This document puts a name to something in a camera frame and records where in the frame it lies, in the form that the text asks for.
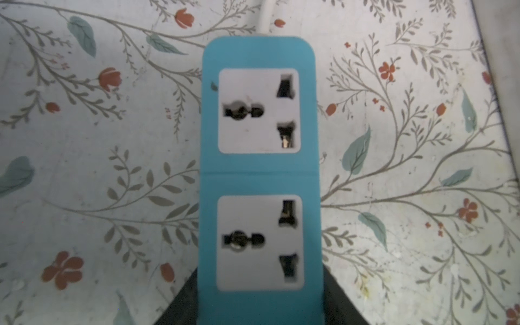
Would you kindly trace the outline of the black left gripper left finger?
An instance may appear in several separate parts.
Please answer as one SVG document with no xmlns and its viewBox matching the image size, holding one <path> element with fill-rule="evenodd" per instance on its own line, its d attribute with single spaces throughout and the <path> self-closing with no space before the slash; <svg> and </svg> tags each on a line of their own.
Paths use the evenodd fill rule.
<svg viewBox="0 0 520 325">
<path fill-rule="evenodd" d="M 198 270 L 181 288 L 154 325 L 196 325 L 199 311 Z"/>
</svg>

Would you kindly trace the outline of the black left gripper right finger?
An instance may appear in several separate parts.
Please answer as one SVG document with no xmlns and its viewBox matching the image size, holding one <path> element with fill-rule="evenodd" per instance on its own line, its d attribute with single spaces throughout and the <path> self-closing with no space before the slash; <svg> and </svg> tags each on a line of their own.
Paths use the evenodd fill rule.
<svg viewBox="0 0 520 325">
<path fill-rule="evenodd" d="M 323 273 L 325 325 L 369 325 L 325 265 Z"/>
</svg>

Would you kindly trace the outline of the teal tower power strip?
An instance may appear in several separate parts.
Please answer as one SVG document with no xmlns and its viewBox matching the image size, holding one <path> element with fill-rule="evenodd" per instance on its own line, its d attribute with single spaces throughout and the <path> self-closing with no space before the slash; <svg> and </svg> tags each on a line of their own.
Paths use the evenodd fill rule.
<svg viewBox="0 0 520 325">
<path fill-rule="evenodd" d="M 214 39 L 202 95 L 199 324 L 323 324 L 311 45 Z"/>
</svg>

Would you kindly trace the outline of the white multicolour power strip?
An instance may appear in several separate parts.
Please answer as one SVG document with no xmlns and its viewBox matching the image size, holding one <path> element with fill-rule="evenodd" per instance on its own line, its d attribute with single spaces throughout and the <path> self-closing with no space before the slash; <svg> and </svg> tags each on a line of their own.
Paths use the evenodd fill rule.
<svg viewBox="0 0 520 325">
<path fill-rule="evenodd" d="M 519 1 L 474 0 L 473 8 L 519 174 Z"/>
</svg>

